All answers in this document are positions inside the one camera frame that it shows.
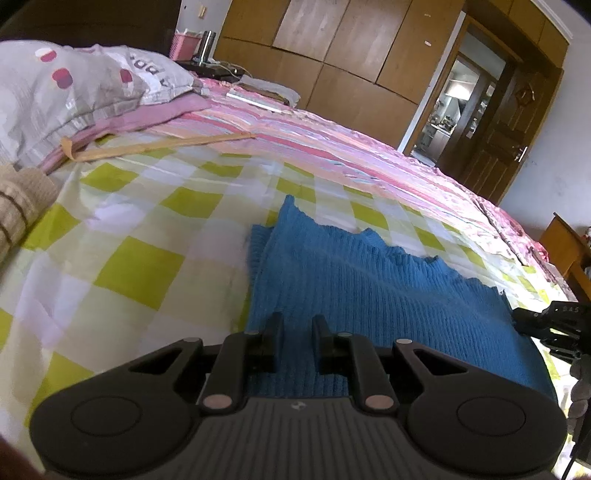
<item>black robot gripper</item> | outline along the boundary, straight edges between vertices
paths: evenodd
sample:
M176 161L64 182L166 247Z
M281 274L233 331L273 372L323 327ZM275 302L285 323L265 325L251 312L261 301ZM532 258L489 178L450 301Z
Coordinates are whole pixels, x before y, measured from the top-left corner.
M274 313L261 332L184 339L55 393L31 440L63 478L552 478L538 475L566 422L549 398L408 339L377 348L322 316L311 332L319 374L346 376L349 397L245 394L277 369Z

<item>pink towel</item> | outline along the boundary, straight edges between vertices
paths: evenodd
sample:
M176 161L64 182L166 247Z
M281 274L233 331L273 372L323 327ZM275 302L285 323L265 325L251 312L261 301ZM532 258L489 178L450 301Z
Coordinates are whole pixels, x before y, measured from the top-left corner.
M74 150L79 150L93 140L104 137L107 134L117 134L153 127L184 113L205 110L210 106L211 103L208 100L196 93L181 95L168 103L142 105L132 112L99 120L92 127L81 130L72 137ZM58 147L45 157L39 168L45 173L51 173L61 165L64 159L64 153L61 147Z

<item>wooden wardrobe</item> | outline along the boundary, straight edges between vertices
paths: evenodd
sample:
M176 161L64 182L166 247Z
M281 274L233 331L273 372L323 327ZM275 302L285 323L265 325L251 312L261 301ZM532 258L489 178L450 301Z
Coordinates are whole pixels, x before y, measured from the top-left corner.
M395 148L464 0L233 0L215 51Z

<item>gray pillowcase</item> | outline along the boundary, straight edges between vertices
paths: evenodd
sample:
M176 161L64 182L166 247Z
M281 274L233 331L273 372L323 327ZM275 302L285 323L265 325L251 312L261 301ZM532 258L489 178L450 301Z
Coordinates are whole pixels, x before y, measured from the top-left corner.
M169 101L192 84L188 72L152 52L1 42L0 164L37 166L62 137L140 104Z

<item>cable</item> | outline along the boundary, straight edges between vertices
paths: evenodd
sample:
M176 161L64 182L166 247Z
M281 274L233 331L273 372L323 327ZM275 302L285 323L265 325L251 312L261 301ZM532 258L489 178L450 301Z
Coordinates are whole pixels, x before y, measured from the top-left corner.
M239 67L239 68L241 68L242 70L244 70L244 72L245 72L245 73L246 73L246 74L247 74L247 75L248 75L250 78L254 78L254 77L252 76L252 73L251 73L251 72L249 72L249 71L248 71L246 68L244 68L242 65L239 65L238 63L231 63L231 62L229 62L229 61L225 61L225 60L218 60L218 62L219 62L219 63L227 63L228 65L230 65L230 66L232 66L232 67L234 67L234 68L236 68L236 67Z
M238 67L238 68L241 68L242 70L244 70L244 72L245 72L246 74L248 74L248 76L249 76L250 78L254 78L254 77L252 76L251 72L249 72L249 71L248 71L246 68L244 68L242 65L238 65L237 63L230 63L229 61L225 61L225 60L214 60L213 62L211 62L211 61L208 61L208 62L207 62L207 64L208 64L208 65L219 65L221 68L223 68L223 69L227 70L227 71L230 73L230 75L232 75L234 78L240 79L241 77L239 77L238 75L234 74L234 72L233 72L233 71L231 71L229 67L226 67L226 66L224 65L225 63L226 63L227 65L230 65L230 67L234 67L234 68L237 68L237 67Z
M577 458L577 455L579 454L579 451L583 447L584 443L588 440L590 433L591 430L588 430L585 436L583 437L583 440L581 442L577 442L577 445L574 446L573 451L570 453L570 462L566 466L566 469L564 470L562 477L560 477L560 480L566 480L566 478L568 477L570 469L573 467L574 461Z

